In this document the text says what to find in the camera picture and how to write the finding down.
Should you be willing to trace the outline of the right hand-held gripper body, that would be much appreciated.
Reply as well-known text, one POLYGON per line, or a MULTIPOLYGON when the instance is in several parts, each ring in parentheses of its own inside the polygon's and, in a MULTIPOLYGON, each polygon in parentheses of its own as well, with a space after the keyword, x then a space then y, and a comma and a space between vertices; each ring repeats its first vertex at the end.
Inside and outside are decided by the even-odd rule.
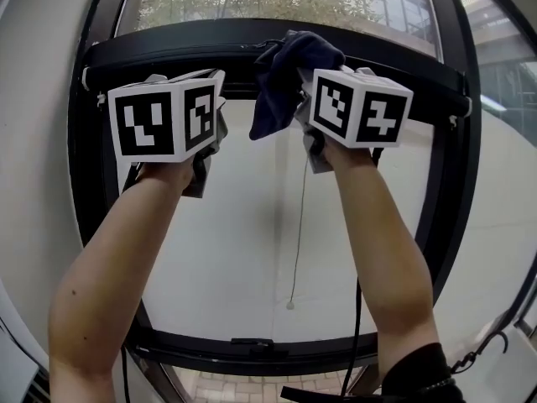
POLYGON ((305 99, 295 119, 304 130, 313 173, 332 171, 324 156, 327 138, 347 149, 380 151, 399 146, 414 98, 409 88, 367 67, 297 71, 305 99))

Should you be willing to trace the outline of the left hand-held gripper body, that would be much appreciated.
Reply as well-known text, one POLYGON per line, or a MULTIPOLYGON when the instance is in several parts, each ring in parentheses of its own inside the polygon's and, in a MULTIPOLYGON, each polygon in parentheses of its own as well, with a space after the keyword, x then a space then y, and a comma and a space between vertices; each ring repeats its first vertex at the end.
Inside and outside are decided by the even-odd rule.
POLYGON ((194 175, 184 191, 203 197, 211 157, 227 136, 222 109, 215 114, 212 72, 193 71, 175 78, 151 75, 146 81, 107 94, 117 161, 181 163, 193 158, 194 175))

